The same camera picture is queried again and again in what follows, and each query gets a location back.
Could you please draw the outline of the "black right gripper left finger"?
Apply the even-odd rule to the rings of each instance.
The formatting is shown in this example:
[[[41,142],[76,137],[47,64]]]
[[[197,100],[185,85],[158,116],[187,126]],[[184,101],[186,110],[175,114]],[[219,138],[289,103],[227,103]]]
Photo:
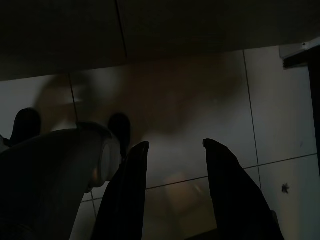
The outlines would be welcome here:
[[[108,184],[96,218],[92,240],[141,240],[149,142],[134,146]]]

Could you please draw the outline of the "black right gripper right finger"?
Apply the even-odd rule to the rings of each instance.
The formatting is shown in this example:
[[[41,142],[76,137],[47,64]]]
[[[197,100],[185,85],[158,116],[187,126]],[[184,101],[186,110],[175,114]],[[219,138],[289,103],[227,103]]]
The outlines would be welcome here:
[[[282,240],[284,237],[258,185],[223,144],[204,139],[210,196],[223,240]]]

